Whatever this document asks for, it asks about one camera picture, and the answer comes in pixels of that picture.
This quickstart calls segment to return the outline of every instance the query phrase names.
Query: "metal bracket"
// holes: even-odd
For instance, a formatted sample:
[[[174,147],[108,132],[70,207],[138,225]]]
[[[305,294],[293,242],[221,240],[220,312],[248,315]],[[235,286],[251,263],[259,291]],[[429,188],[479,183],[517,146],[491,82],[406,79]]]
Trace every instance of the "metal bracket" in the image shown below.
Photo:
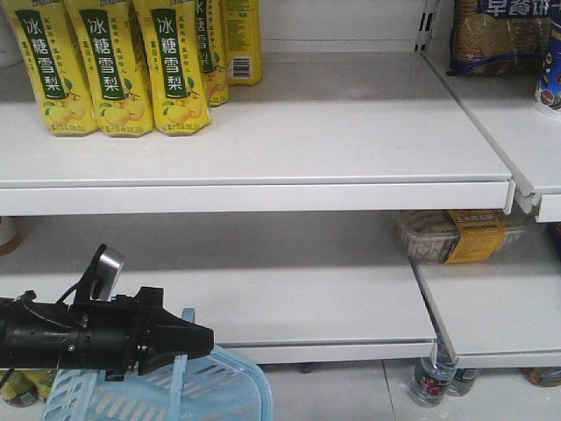
[[[437,12],[439,0],[426,0],[424,4],[423,15],[421,16],[421,24],[419,24],[419,33],[415,43],[415,51],[424,51],[429,44],[430,35],[432,33],[432,24],[434,22],[435,13]]]
[[[97,274],[103,279],[103,285],[99,289],[98,299],[107,301],[111,291],[117,283],[121,270],[123,270],[125,257],[117,250],[107,247],[99,256],[97,263]]]

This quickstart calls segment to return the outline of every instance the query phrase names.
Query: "shelf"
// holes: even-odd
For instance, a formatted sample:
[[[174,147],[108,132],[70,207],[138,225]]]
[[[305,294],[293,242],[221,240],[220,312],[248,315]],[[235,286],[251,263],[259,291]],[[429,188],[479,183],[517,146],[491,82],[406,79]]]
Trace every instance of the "shelf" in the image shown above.
[[[189,138],[47,133],[0,70],[0,215],[505,208],[511,174],[413,53],[271,54]]]
[[[431,46],[430,64],[512,172],[517,202],[539,222],[561,220],[561,121],[534,108],[539,75],[452,77],[449,59],[447,44]]]
[[[460,367],[561,366],[561,265],[545,232],[485,262],[415,270]]]
[[[422,408],[406,393],[412,360],[384,361],[396,421],[551,421],[561,411],[561,388],[538,388],[517,368],[485,369],[462,397],[445,396],[435,408]]]
[[[18,218],[1,296],[55,301],[100,243],[127,262],[114,293],[165,289],[165,308],[258,363],[430,354],[435,333],[387,212]]]

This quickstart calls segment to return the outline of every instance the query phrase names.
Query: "snack package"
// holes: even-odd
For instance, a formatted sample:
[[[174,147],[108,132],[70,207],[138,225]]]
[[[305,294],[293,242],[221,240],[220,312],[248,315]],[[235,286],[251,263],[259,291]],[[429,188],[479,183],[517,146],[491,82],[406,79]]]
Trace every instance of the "snack package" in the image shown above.
[[[485,260],[534,226],[519,208],[511,215],[500,210],[398,210],[394,219],[408,256],[427,263]]]
[[[0,378],[6,373],[0,371]],[[35,385],[21,371],[15,370],[0,389],[0,396],[10,406],[26,408],[37,402],[38,392]]]
[[[546,0],[456,0],[451,68],[456,75],[537,71],[550,34]]]
[[[228,83],[254,85],[263,78],[259,0],[224,0]]]
[[[196,30],[202,72],[211,107],[228,101],[226,57],[222,29],[223,0],[196,0]]]
[[[150,79],[131,0],[64,0],[88,72],[102,132],[138,137],[154,128]]]
[[[88,79],[62,0],[3,0],[41,117],[56,136],[97,131]]]
[[[51,395],[56,370],[22,370],[22,374],[35,385],[39,399],[45,403]]]
[[[189,135],[210,123],[194,0],[134,0],[149,57],[156,126]]]

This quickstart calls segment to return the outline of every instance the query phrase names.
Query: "shelf bracket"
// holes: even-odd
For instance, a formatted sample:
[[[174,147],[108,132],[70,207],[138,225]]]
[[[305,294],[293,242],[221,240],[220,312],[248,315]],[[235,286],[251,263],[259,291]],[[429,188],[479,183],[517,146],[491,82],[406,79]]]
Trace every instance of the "shelf bracket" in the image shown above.
[[[419,24],[419,33],[415,43],[415,51],[424,51],[429,44],[430,35],[432,34],[432,24],[434,22],[435,13],[437,12],[439,0],[426,0],[424,4],[423,14],[421,16],[421,24]]]
[[[512,211],[512,206],[515,202],[515,194],[516,194],[516,182],[514,180],[508,180],[508,193],[507,193],[507,203],[503,209],[505,215],[510,215]]]

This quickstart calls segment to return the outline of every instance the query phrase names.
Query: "yellow label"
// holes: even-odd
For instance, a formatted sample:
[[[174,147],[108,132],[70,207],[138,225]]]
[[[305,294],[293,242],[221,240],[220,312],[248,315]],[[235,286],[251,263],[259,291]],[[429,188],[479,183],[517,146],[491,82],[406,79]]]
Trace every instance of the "yellow label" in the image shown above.
[[[259,0],[224,0],[228,83],[253,85],[263,78]]]
[[[62,1],[3,0],[3,5],[48,129],[57,136],[95,132],[82,55]]]
[[[223,0],[196,0],[195,19],[202,73],[210,106],[228,101],[226,56],[222,29]]]
[[[154,118],[166,134],[194,133],[210,123],[193,0],[134,0],[144,37]]]
[[[150,80],[131,0],[64,0],[88,72],[99,128],[136,137],[154,128]]]
[[[492,210],[449,210],[459,242],[446,263],[487,260],[505,236],[504,224]]]

